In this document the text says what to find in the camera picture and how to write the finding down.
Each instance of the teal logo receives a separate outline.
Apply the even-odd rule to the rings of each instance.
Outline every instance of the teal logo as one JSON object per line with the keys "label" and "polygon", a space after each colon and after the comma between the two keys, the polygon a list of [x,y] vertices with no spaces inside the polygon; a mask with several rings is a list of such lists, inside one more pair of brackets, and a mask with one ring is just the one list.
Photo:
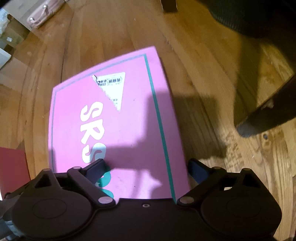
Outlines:
{"label": "teal logo", "polygon": [[103,187],[107,186],[109,184],[109,182],[111,181],[111,173],[110,173],[111,169],[109,166],[106,167],[106,172],[104,173],[104,175],[97,180],[97,186],[104,192],[106,193],[108,196],[110,196],[111,198],[114,198],[114,195],[111,191],[104,189]]}

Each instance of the white lettering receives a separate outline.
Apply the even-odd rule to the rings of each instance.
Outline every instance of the white lettering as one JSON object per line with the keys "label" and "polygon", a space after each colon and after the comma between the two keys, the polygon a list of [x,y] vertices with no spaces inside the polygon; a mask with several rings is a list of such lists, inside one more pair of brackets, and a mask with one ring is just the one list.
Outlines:
{"label": "white lettering", "polygon": [[[96,132],[94,130],[95,127],[99,129],[99,132]],[[105,129],[103,127],[103,119],[95,120],[90,123],[81,125],[80,131],[86,131],[84,133],[83,138],[81,139],[81,142],[83,144],[86,144],[86,142],[90,136],[92,136],[96,140],[100,140],[103,137],[104,132],[105,132]]]}
{"label": "white lettering", "polygon": [[82,108],[81,112],[80,112],[80,119],[82,121],[87,121],[89,119],[90,116],[92,116],[92,118],[95,118],[95,117],[98,117],[101,113],[102,113],[102,110],[103,110],[103,103],[101,102],[94,102],[92,105],[91,105],[91,108],[89,110],[89,112],[87,114],[85,114],[85,112],[87,112],[87,108],[88,106],[86,105],[85,107]]}
{"label": "white lettering", "polygon": [[85,163],[90,163],[93,156],[94,156],[95,161],[100,159],[100,158],[104,159],[105,155],[106,155],[106,146],[103,143],[98,142],[98,143],[94,144],[90,155],[86,155],[87,153],[89,153],[89,145],[87,145],[86,147],[84,147],[82,149],[82,160]]}

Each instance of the teal border line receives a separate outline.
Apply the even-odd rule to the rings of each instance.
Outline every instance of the teal border line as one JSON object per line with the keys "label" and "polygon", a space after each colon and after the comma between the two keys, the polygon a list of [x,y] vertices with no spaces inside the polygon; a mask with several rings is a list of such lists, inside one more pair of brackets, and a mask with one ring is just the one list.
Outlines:
{"label": "teal border line", "polygon": [[156,110],[156,116],[157,116],[159,131],[160,131],[160,135],[161,135],[161,141],[162,141],[162,144],[163,144],[163,152],[164,152],[164,155],[165,155],[165,163],[166,163],[168,179],[169,179],[169,183],[170,183],[170,192],[171,192],[173,200],[176,202],[175,189],[174,189],[174,184],[173,184],[172,172],[171,172],[171,168],[170,168],[170,160],[169,160],[169,157],[168,157],[168,149],[167,149],[167,145],[166,145],[166,141],[165,141],[163,124],[162,124],[162,121],[161,121],[161,116],[160,116],[160,111],[159,111],[158,102],[157,102],[157,98],[156,98],[156,93],[155,93],[155,89],[154,89],[154,85],[153,85],[153,81],[152,81],[152,76],[151,76],[151,72],[150,72],[150,67],[149,67],[149,64],[148,64],[148,59],[147,59],[146,54],[141,54],[141,55],[137,55],[137,56],[134,56],[134,57],[131,57],[131,58],[127,58],[127,59],[119,61],[117,63],[107,65],[104,68],[97,69],[97,70],[95,70],[95,71],[93,71],[91,73],[88,73],[88,74],[84,75],[83,77],[80,77],[80,78],[78,78],[76,80],[73,80],[72,82],[68,83],[67,85],[65,85],[65,86],[63,86],[63,87],[61,87],[61,88],[59,88],[59,89],[57,89],[55,91],[53,107],[52,107],[52,140],[51,140],[52,168],[53,168],[53,171],[55,171],[54,170],[54,153],[53,153],[52,146],[53,146],[54,106],[55,106],[55,100],[56,100],[57,92],[64,89],[64,88],[66,88],[67,86],[77,82],[77,81],[80,81],[81,79],[83,79],[85,77],[88,77],[88,76],[94,74],[94,73],[100,72],[100,71],[102,71],[104,69],[113,67],[113,66],[118,65],[118,64],[122,64],[122,63],[124,63],[126,61],[130,61],[130,60],[133,60],[133,59],[136,59],[136,58],[139,58],[139,57],[144,57],[144,59],[145,59],[146,68],[147,68],[148,77],[149,77],[149,82],[150,82],[150,87],[151,87],[153,101],[154,101],[154,106],[155,106],[155,110]]}
{"label": "teal border line", "polygon": [[145,58],[146,68],[147,68],[147,72],[148,72],[148,76],[149,76],[153,101],[154,101],[154,105],[155,105],[157,121],[158,121],[159,131],[160,131],[160,135],[161,135],[161,141],[163,143],[163,152],[164,152],[164,155],[165,155],[165,163],[166,163],[166,166],[167,166],[168,180],[169,180],[169,183],[170,183],[170,192],[172,194],[173,200],[176,202],[176,195],[175,195],[175,189],[174,189],[174,183],[173,183],[173,176],[172,176],[172,171],[170,169],[170,160],[169,160],[169,157],[168,157],[168,149],[167,149],[166,141],[165,141],[165,133],[164,133],[164,130],[163,130],[163,123],[161,121],[161,116],[160,116],[160,111],[159,111],[158,102],[157,102],[157,98],[156,98],[156,93],[155,93],[155,89],[154,89],[152,76],[151,76],[151,72],[150,72],[150,68],[149,68],[148,59],[147,59],[146,54],[144,54],[144,58]]}

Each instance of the white triangular sticker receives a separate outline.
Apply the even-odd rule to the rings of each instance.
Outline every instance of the white triangular sticker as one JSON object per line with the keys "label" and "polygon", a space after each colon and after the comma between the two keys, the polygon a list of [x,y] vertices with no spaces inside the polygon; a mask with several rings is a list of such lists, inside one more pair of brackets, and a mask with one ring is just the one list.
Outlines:
{"label": "white triangular sticker", "polygon": [[95,75],[92,76],[93,80],[106,93],[106,95],[113,102],[118,111],[120,111],[121,109],[125,76],[125,72],[98,77]]}

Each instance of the pink box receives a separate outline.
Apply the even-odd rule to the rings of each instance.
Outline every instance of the pink box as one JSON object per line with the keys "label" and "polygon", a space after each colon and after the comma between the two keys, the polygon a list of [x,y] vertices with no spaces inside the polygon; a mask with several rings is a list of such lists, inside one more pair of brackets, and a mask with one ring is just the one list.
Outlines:
{"label": "pink box", "polygon": [[189,189],[170,90],[154,47],[98,64],[54,87],[55,172],[104,158],[96,186],[119,198],[178,199]]}

